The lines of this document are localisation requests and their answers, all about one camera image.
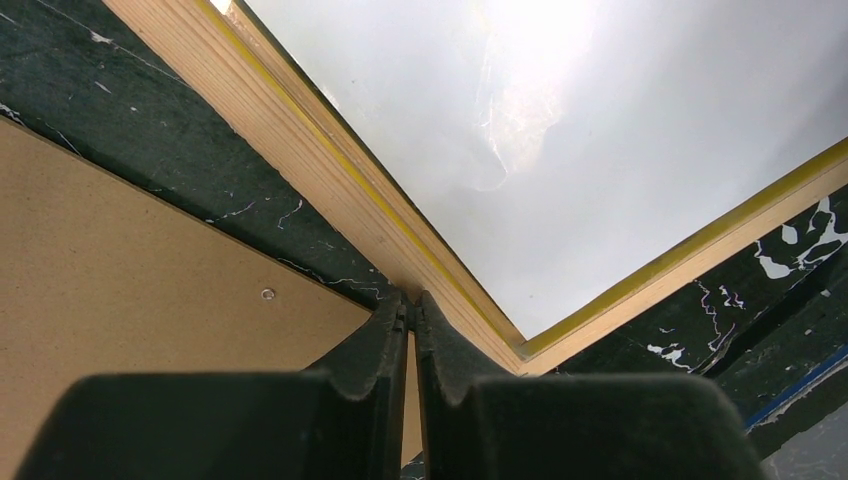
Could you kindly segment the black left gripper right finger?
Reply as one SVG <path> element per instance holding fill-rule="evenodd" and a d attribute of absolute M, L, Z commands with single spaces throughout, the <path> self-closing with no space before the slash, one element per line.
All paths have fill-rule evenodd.
<path fill-rule="evenodd" d="M 516 376 L 423 293 L 414 321 L 430 479 L 761 479 L 730 400 L 689 374 Z"/>

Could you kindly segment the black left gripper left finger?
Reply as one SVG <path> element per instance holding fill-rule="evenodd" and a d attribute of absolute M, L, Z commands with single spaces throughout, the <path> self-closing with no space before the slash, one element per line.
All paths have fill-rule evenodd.
<path fill-rule="evenodd" d="M 99 374 L 60 397 L 20 479 L 396 479 L 408 301 L 301 371 Z"/>

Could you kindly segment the brown backing board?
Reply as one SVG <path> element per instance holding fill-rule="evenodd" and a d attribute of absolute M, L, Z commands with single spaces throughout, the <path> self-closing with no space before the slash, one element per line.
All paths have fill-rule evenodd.
<path fill-rule="evenodd" d="M 84 377 L 301 371 L 374 311 L 2 122 L 3 478 Z M 409 345 L 404 392 L 401 465 L 422 449 Z"/>

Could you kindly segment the yellow wooden picture frame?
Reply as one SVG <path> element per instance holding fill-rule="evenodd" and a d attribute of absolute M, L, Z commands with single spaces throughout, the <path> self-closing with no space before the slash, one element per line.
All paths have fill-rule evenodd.
<path fill-rule="evenodd" d="M 526 340 L 243 2 L 109 8 L 394 285 L 430 292 L 460 333 L 519 375 L 551 370 L 847 182 L 839 142 Z"/>

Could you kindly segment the building photo print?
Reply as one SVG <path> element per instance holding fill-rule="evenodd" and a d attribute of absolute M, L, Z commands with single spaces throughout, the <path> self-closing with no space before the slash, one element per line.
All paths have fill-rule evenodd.
<path fill-rule="evenodd" d="M 253 1 L 526 338 L 847 134 L 843 1 Z"/>

